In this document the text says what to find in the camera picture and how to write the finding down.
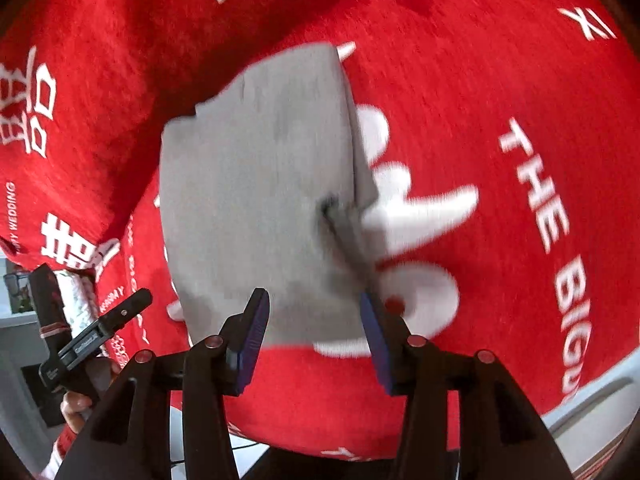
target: black clamp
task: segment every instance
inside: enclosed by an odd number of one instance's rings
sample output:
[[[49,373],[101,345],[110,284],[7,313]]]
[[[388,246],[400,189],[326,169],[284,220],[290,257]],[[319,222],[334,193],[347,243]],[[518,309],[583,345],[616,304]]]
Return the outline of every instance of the black clamp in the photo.
[[[331,198],[322,213],[351,267],[366,286],[360,299],[378,382],[407,396],[394,480],[571,480],[564,457],[538,412],[489,350],[473,357],[445,352],[412,335],[389,313],[353,214]],[[447,397],[460,399],[460,456],[447,453]]]
[[[49,349],[49,357],[40,365],[42,383],[50,392],[64,388],[86,395],[96,404],[100,397],[98,391],[105,390],[109,381],[107,377],[106,384],[96,388],[98,382],[104,381],[91,377],[87,371],[87,359],[151,304],[151,292],[141,288],[72,339],[58,280],[51,268],[45,264],[35,269],[29,276],[29,287],[40,324],[40,336]]]
[[[223,395],[250,383],[269,320],[269,295],[256,288],[242,314],[189,351],[137,352],[78,434],[57,480],[170,480],[170,392],[182,390],[188,478],[238,480]]]

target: gray cloth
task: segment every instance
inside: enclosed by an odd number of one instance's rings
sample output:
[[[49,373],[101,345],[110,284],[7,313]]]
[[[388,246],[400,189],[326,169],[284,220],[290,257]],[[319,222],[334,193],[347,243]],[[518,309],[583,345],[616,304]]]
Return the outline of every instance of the gray cloth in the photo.
[[[249,67],[196,116],[162,134],[161,217],[194,342],[266,288],[265,344],[363,335],[358,282],[321,217],[329,194],[359,211],[377,198],[334,46]]]

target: screw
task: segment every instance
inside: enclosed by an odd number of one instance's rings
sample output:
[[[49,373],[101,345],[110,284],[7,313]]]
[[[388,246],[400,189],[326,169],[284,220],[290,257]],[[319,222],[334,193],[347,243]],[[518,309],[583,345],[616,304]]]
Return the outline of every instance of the screw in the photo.
[[[219,335],[210,335],[204,340],[204,346],[207,348],[219,348],[224,340]]]
[[[141,350],[133,356],[137,363],[144,364],[151,361],[154,353],[151,350]]]
[[[495,361],[495,355],[490,350],[481,350],[476,354],[476,356],[481,363],[486,365],[490,365]]]
[[[427,339],[421,335],[411,334],[407,339],[409,346],[421,348],[427,344]]]

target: human hand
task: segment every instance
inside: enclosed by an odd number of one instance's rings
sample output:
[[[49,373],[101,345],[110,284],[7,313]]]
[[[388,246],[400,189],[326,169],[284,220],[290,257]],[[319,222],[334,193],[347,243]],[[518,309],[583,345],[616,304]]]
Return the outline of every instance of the human hand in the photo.
[[[113,383],[120,373],[120,366],[115,361],[111,361],[110,359],[109,361],[111,362],[111,382]],[[62,403],[60,404],[60,412],[62,412],[62,416],[65,417],[66,423],[75,434],[80,433],[80,430],[82,430],[82,427],[84,426],[84,418],[82,418],[81,413],[91,405],[92,401],[89,397],[77,392],[67,392],[63,397]]]

